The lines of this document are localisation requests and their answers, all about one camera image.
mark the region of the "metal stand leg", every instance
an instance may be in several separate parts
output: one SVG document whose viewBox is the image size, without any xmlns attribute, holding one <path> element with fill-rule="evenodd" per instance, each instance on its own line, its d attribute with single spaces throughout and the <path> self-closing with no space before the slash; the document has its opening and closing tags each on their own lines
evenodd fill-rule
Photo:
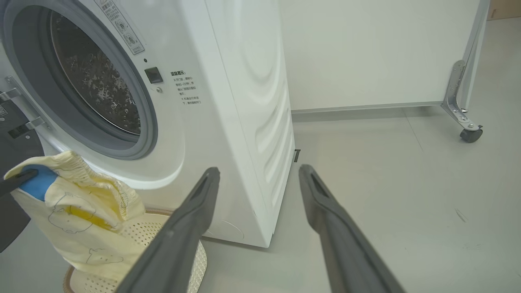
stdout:
<svg viewBox="0 0 521 293">
<path fill-rule="evenodd" d="M 451 77 L 449 79 L 449 86 L 447 87 L 447 93 L 441 107 L 449 113 L 464 129 L 460 133 L 460 137 L 466 142 L 475 142 L 483 134 L 482 126 L 476 126 L 470 119 L 467 118 L 465 113 L 458 107 L 456 96 L 458 89 L 465 73 L 465 61 L 460 60 L 452 67 Z"/>
</svg>

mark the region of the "floor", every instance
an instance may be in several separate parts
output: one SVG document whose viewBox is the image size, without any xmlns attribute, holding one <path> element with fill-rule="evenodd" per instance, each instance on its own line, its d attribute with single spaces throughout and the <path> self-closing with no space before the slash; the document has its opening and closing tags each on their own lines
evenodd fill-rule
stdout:
<svg viewBox="0 0 521 293">
<path fill-rule="evenodd" d="M 521 18 L 488 23 L 470 118 L 474 144 L 439 107 L 294 117 L 291 169 L 269 249 L 204 239 L 200 293 L 329 292 L 297 171 L 311 164 L 408 292 L 521 288 Z M 61 292 L 67 264 L 32 224 L 0 254 L 6 292 Z"/>
</svg>

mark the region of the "white board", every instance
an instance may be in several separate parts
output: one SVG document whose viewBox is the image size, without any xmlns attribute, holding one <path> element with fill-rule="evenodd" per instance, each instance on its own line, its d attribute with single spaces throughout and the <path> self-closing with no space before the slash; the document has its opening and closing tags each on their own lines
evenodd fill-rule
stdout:
<svg viewBox="0 0 521 293">
<path fill-rule="evenodd" d="M 294 111 L 441 103 L 480 0 L 280 0 Z"/>
</svg>

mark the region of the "white washing machine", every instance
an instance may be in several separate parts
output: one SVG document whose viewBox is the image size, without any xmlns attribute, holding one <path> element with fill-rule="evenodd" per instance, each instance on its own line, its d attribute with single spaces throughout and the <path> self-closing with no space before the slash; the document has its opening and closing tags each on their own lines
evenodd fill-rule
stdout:
<svg viewBox="0 0 521 293">
<path fill-rule="evenodd" d="M 0 4 L 0 90 L 34 120 L 14 136 L 43 122 L 46 154 L 72 149 L 161 209 L 217 166 L 205 235 L 269 246 L 294 153 L 276 0 Z"/>
</svg>

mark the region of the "caster wheel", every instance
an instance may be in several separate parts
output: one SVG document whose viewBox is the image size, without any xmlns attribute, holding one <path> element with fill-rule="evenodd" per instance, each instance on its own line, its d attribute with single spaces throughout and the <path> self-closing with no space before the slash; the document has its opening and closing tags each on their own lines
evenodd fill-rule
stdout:
<svg viewBox="0 0 521 293">
<path fill-rule="evenodd" d="M 483 130 L 479 129 L 476 131 L 469 131 L 467 129 L 463 129 L 463 131 L 460 133 L 461 139 L 468 143 L 473 143 L 476 140 L 478 140 L 481 135 L 483 134 Z"/>
</svg>

